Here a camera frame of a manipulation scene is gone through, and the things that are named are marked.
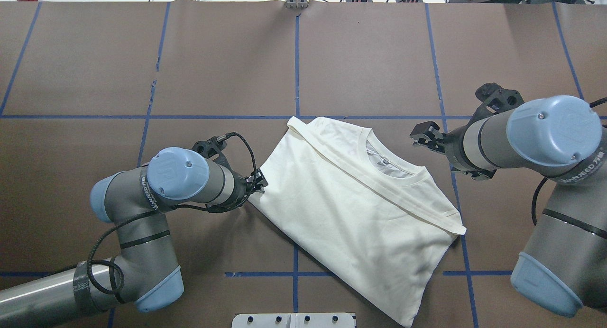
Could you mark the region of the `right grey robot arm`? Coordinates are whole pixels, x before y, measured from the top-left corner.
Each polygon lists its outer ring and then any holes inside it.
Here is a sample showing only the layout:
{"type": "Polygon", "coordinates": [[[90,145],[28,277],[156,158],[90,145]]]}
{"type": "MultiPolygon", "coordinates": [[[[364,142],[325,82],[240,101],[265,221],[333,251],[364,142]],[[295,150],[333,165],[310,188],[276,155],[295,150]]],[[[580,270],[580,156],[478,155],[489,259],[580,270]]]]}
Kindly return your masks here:
{"type": "Polygon", "coordinates": [[[606,129],[589,103],[570,95],[528,102],[518,92],[490,95],[466,125],[441,132],[426,121],[410,137],[473,179],[526,168],[552,181],[510,283],[560,316],[582,307],[606,311],[606,129]]]}

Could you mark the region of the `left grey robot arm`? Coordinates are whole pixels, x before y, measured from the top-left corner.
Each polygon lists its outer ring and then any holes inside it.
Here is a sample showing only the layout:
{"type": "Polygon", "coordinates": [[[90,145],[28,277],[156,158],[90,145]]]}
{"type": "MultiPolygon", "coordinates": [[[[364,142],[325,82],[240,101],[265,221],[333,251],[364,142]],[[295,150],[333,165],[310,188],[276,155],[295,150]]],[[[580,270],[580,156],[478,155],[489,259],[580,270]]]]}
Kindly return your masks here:
{"type": "Polygon", "coordinates": [[[53,327],[130,302],[142,312],[168,306],[182,296],[184,283],[166,214],[192,203],[223,213],[265,186],[258,168],[243,177],[218,160],[176,147],[99,181],[91,190],[91,207],[113,227],[94,248],[117,233],[120,254],[97,260],[91,251],[72,268],[2,291],[1,326],[53,327]]]}

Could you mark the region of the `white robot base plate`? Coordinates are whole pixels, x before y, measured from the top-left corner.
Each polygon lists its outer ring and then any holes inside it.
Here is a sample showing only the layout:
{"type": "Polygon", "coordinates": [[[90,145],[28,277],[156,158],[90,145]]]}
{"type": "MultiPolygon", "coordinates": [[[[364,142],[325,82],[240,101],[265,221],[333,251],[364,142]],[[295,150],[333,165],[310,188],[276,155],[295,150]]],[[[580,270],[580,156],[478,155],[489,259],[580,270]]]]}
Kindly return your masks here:
{"type": "Polygon", "coordinates": [[[353,313],[243,313],[234,317],[232,328],[356,328],[353,313]]]}

